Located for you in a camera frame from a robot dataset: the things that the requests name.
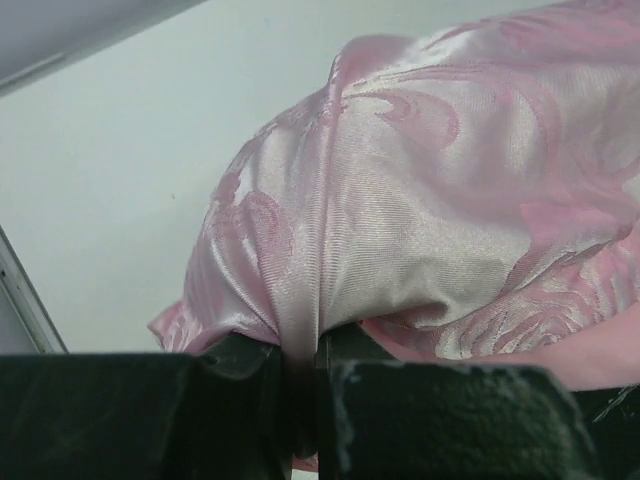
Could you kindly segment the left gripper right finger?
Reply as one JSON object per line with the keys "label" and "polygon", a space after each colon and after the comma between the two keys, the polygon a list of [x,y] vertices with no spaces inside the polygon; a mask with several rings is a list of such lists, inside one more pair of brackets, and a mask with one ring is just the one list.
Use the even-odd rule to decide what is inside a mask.
{"label": "left gripper right finger", "polygon": [[635,479],[637,387],[571,393],[533,367],[405,363],[359,326],[316,356],[323,479]]}

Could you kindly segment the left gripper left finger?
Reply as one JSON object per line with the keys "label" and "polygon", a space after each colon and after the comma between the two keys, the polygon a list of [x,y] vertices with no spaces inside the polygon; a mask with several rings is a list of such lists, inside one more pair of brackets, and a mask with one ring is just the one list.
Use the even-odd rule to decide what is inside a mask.
{"label": "left gripper left finger", "polygon": [[6,355],[5,479],[287,479],[280,351]]}

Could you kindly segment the pink satin rose pillowcase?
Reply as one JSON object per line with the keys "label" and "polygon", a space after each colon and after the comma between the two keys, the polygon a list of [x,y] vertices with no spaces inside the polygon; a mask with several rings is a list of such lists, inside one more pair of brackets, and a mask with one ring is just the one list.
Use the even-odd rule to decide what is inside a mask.
{"label": "pink satin rose pillowcase", "polygon": [[637,2],[349,42],[232,160],[150,329],[277,347],[291,468],[319,475],[316,356],[350,324],[405,363],[639,390]]}

